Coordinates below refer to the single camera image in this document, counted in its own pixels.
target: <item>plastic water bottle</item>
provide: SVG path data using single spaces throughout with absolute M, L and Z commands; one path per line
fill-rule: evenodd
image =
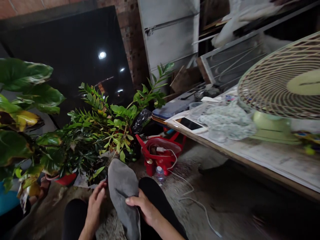
M 159 181 L 160 183 L 163 183 L 163 182 L 164 182 L 164 171 L 163 171 L 163 169 L 162 169 L 160 166 L 158 166 L 158 167 L 156 168 L 156 172 L 157 172 L 157 179 L 158 179 L 158 181 Z

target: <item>black pants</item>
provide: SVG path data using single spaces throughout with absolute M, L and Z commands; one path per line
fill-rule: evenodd
M 171 225 L 185 238 L 186 232 L 177 219 L 162 189 L 152 178 L 142 178 L 139 188 L 144 192 L 149 201 L 159 210 Z M 87 217 L 87 204 L 80 199 L 70 201 L 64 212 L 62 240 L 78 240 Z M 140 219 L 141 239 L 161 239 L 157 232 L 150 227 L 143 218 Z

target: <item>person's left hand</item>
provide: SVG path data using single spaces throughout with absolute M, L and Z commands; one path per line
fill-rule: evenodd
M 104 199 L 104 195 L 106 192 L 104 188 L 106 186 L 106 182 L 99 183 L 99 185 L 94 189 L 92 195 L 89 198 L 85 228 L 92 234 L 95 234 L 95 232 L 99 228 L 100 206 Z

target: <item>light green fan base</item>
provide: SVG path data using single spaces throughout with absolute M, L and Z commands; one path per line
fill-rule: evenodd
M 250 138 L 284 144 L 301 144 L 299 139 L 291 133 L 289 119 L 256 111 L 253 121 L 258 131 Z

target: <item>brick wall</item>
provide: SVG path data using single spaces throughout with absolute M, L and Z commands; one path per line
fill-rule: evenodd
M 85 0 L 0 0 L 0 19 Z M 129 68 L 135 88 L 148 76 L 148 63 L 137 0 L 96 0 L 99 8 L 115 5 Z

